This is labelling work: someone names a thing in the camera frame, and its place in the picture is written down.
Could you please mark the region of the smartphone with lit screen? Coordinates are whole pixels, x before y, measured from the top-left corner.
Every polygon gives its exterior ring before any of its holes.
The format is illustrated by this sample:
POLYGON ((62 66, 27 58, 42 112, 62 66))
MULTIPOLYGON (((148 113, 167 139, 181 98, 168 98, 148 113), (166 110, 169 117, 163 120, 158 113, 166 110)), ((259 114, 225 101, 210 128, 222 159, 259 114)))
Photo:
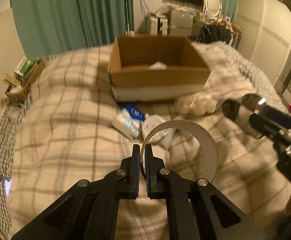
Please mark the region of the smartphone with lit screen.
POLYGON ((5 191, 5 196, 8 197, 11 189, 11 184, 12 180, 11 179, 5 179, 3 180, 4 182, 4 191, 5 191))

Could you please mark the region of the small brown cardboard box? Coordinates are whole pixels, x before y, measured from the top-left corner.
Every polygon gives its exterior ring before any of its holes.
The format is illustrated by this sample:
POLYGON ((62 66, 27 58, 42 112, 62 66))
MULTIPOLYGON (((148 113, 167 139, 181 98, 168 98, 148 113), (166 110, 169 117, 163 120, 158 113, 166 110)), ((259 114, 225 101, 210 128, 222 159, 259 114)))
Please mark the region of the small brown cardboard box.
POLYGON ((17 86, 12 83, 9 84, 5 95, 11 103, 24 103, 31 91, 31 86, 39 78, 42 71, 45 69, 46 64, 43 60, 37 61, 32 67, 34 70, 30 70, 30 75, 25 82, 18 84, 17 86))

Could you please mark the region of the silver mini fridge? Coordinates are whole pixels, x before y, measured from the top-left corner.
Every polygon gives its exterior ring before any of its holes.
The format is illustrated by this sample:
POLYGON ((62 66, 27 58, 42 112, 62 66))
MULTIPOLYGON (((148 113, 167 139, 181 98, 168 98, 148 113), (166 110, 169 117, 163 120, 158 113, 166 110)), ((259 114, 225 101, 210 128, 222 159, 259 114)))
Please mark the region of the silver mini fridge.
POLYGON ((188 37, 192 33, 194 15, 190 12, 170 10, 168 17, 169 35, 188 37))

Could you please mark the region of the large open cardboard box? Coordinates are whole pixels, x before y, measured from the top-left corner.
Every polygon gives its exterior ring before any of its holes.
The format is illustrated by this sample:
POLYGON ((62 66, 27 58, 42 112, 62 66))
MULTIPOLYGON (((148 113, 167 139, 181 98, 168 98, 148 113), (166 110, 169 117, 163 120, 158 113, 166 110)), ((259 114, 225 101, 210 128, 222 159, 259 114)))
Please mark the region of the large open cardboard box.
POLYGON ((108 75, 118 102, 173 100, 202 90, 211 69, 185 37, 118 36, 108 75), (149 70, 160 61, 166 70, 149 70))

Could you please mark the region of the black clothes on chair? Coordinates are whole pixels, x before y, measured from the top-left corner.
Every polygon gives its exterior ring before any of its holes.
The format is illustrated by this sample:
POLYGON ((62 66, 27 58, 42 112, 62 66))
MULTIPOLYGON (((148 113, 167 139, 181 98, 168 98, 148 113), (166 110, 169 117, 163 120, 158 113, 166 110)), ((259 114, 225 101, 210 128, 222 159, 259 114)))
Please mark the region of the black clothes on chair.
POLYGON ((214 42, 224 42, 230 46, 234 45, 235 32, 231 25, 205 24, 197 38, 197 42, 210 44, 214 42))

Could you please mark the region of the beige plaid blanket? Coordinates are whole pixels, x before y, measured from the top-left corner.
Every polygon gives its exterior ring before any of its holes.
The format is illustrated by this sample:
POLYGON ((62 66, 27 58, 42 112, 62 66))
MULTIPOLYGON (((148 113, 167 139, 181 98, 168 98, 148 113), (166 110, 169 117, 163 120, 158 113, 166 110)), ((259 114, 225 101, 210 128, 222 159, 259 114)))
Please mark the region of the beige plaid blanket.
MULTIPOLYGON (((224 43, 194 44, 212 70, 203 91, 217 99, 247 93, 287 113, 272 83, 252 62, 224 43)), ((47 63, 32 87, 32 105, 16 129, 12 187, 7 200, 8 239, 80 179, 95 181, 120 167, 133 143, 111 125, 120 112, 107 74, 112 46, 70 51, 47 63)), ((256 140, 222 110, 189 120, 203 126, 219 150, 214 185, 271 239, 287 218, 290 182, 276 169, 272 141, 256 140)), ((155 156, 183 178, 200 175, 201 148, 184 131, 155 156)), ((137 200, 121 200, 115 239, 168 239, 165 202, 146 197, 141 179, 137 200)))

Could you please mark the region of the white slatted wardrobe door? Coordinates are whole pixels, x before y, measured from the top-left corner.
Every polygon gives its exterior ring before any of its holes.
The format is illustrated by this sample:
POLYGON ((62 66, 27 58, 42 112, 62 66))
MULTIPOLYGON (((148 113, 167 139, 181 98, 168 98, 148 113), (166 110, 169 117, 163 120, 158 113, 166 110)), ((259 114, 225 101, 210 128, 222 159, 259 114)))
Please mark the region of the white slatted wardrobe door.
POLYGON ((238 0, 235 23, 242 29, 239 53, 275 84, 291 50, 290 10, 282 0, 238 0))

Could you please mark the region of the white paper in box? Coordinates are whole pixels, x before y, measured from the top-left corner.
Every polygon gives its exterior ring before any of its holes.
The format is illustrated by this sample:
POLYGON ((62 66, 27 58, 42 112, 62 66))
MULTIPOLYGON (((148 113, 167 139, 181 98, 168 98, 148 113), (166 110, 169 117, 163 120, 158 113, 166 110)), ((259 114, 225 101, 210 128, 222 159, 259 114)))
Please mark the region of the white paper in box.
POLYGON ((167 69, 167 65, 157 61, 154 64, 149 66, 149 70, 166 70, 167 69))

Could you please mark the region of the white suitcase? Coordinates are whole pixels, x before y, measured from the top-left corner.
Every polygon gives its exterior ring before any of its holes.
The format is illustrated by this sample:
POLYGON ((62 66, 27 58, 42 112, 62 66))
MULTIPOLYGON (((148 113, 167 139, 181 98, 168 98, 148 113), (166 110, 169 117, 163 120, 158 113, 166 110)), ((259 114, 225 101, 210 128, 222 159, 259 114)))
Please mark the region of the white suitcase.
POLYGON ((147 34, 149 35, 161 35, 167 36, 168 34, 168 19, 167 18, 157 18, 154 16, 149 16, 147 18, 147 34))

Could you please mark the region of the white tape roll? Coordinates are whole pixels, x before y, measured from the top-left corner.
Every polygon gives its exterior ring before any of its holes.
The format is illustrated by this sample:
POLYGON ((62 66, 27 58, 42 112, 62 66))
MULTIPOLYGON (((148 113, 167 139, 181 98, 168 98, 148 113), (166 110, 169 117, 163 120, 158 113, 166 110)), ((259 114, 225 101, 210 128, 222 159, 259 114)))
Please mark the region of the white tape roll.
POLYGON ((143 165, 145 146, 155 134, 165 129, 184 130, 190 133, 200 143, 204 156, 204 167, 201 172, 201 178, 204 178, 205 180, 212 183, 216 179, 219 168, 219 153, 216 143, 210 133, 204 127, 197 124, 196 122, 186 119, 174 119, 165 121, 154 127, 144 139, 140 150, 140 169, 144 180, 146 180, 146 172, 143 165))

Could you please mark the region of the blue white tissue pack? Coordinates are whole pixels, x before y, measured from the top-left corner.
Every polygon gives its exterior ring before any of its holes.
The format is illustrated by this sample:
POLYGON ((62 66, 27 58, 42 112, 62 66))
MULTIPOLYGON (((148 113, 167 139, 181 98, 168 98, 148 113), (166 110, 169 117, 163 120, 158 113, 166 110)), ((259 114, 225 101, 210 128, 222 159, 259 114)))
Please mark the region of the blue white tissue pack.
POLYGON ((130 140, 139 137, 147 115, 132 105, 124 107, 115 117, 112 126, 130 140))

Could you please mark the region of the white oval vanity mirror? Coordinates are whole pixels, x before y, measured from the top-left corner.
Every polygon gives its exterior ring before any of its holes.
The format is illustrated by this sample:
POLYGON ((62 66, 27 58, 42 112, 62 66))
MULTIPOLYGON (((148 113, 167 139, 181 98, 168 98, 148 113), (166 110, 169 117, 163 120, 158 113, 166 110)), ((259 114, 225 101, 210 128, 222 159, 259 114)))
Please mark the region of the white oval vanity mirror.
POLYGON ((221 11, 220 0, 205 0, 204 12, 207 18, 216 18, 219 16, 221 11))

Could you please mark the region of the white fluffy cloth bundle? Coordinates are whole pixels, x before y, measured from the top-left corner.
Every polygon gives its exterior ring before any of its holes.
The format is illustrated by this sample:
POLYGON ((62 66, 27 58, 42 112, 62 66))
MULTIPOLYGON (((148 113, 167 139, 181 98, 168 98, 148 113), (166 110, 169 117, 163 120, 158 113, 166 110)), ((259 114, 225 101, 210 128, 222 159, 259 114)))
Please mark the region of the white fluffy cloth bundle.
POLYGON ((175 106, 179 113, 194 116, 213 114, 217 105, 218 100, 205 92, 185 95, 175 100, 175 106))

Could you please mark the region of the green white carton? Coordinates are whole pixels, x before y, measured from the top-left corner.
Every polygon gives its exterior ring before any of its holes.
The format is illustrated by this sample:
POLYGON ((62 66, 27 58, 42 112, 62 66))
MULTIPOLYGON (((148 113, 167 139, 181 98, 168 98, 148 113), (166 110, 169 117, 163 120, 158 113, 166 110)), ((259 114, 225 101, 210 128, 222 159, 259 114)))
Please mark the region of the green white carton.
POLYGON ((15 67, 14 69, 14 73, 16 75, 19 75, 21 77, 24 76, 24 74, 26 74, 26 72, 28 70, 30 70, 30 68, 32 68, 32 66, 35 64, 34 61, 27 59, 26 57, 23 57, 21 59, 21 61, 18 63, 18 65, 15 67))

